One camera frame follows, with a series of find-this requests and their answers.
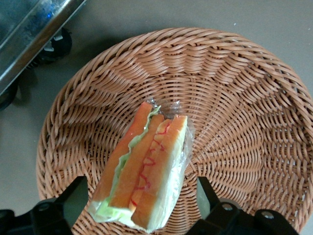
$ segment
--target wicker basket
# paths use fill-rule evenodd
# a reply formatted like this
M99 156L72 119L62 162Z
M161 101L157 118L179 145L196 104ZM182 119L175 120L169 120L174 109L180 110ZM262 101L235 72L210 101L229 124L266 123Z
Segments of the wicker basket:
M196 128L179 201L156 234L183 234L200 218L197 176L244 211L279 211L300 231L313 209L313 102L300 78L238 34L172 28L102 52L64 86L43 126L42 199L87 175L91 196L108 156L148 98L180 100ZM83 211L75 234L137 234Z

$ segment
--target floor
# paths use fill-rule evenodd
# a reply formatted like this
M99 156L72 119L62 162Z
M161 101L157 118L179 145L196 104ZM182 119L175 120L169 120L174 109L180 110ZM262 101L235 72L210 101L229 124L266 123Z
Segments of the floor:
M45 116L63 85L98 53L157 29L215 28L239 33L274 53L313 95L312 12L312 0L88 0L65 25L72 33L71 54L23 72L16 99L0 112L0 208L21 214L39 201L36 149ZM312 231L313 216L301 235Z

